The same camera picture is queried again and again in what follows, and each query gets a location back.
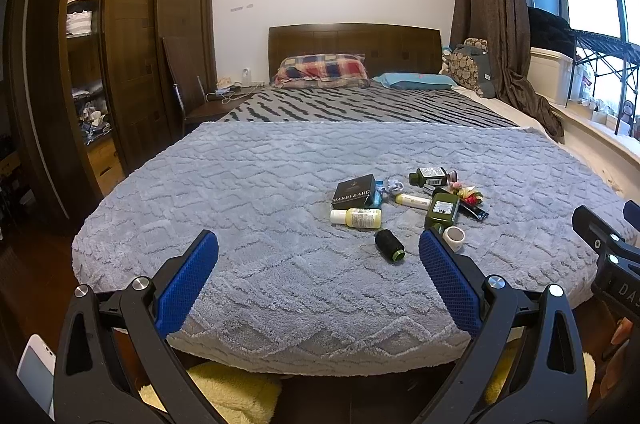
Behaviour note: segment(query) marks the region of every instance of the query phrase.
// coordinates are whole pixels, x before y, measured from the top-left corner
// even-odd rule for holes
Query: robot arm
[[[637,229],[640,208],[625,217]],[[500,276],[485,277],[466,256],[456,255],[437,232],[420,238],[420,259],[455,324],[472,341],[452,374],[414,424],[604,424],[638,414],[640,398],[640,250],[626,244],[585,207],[574,230],[600,255],[594,294],[631,319],[625,377],[587,419],[582,347],[562,288],[544,292],[512,288]],[[187,252],[167,261],[152,278],[124,290],[76,289],[60,339],[54,381],[56,421],[62,424],[225,424],[204,399],[166,342],[178,331],[218,259],[218,242],[203,231]],[[142,365],[167,412],[144,404],[130,383],[113,339],[128,330]],[[512,328],[523,328],[521,346],[493,404],[484,391]]]

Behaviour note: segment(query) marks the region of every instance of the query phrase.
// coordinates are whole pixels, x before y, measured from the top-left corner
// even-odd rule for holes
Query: bed
[[[270,32],[270,65],[351,51],[384,55],[367,66],[372,74],[433,72],[439,44],[433,32],[396,26],[283,27]],[[455,168],[484,191],[489,219],[459,220],[464,252],[519,288],[557,282],[573,306],[590,297],[596,257],[570,222],[581,204],[635,237],[621,221],[623,201],[587,166],[465,94],[272,89],[119,184],[75,238],[74,271],[97,290],[122,288],[207,228],[220,260],[172,346],[278,374],[375,375],[448,362],[468,335],[419,262],[424,213],[383,205],[384,227],[407,250],[398,264],[380,256],[372,232],[328,223],[337,182],[405,178],[427,164]]]

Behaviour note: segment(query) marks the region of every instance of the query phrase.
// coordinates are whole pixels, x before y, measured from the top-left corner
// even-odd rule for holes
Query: brown curtain
[[[527,0],[456,0],[451,46],[469,37],[488,41],[498,98],[538,120],[553,139],[560,139],[564,135],[560,121],[525,77],[531,58]]]

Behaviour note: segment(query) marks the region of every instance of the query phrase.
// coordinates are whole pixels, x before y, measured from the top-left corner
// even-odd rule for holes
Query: blue gripper pad
[[[182,328],[217,262],[218,239],[210,232],[200,241],[158,298],[156,330],[163,339]]]
[[[640,230],[640,206],[634,201],[629,200],[625,204],[625,210],[623,211],[625,220],[628,221],[636,230]]]
[[[478,337],[482,328],[480,300],[444,246],[430,231],[420,237],[420,260],[456,326]]]

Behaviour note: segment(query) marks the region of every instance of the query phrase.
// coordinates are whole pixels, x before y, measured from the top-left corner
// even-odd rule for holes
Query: screw
[[[81,285],[79,287],[76,287],[76,290],[74,291],[74,295],[76,296],[76,298],[83,298],[87,295],[88,292],[89,292],[89,287],[87,285]]]
[[[562,290],[562,287],[559,285],[550,285],[549,286],[549,293],[552,296],[555,296],[556,298],[561,298],[562,294],[564,294],[564,291]]]
[[[500,276],[490,276],[487,280],[489,287],[493,289],[502,289],[507,283]]]
[[[141,276],[133,280],[133,290],[144,290],[149,286],[149,278]]]

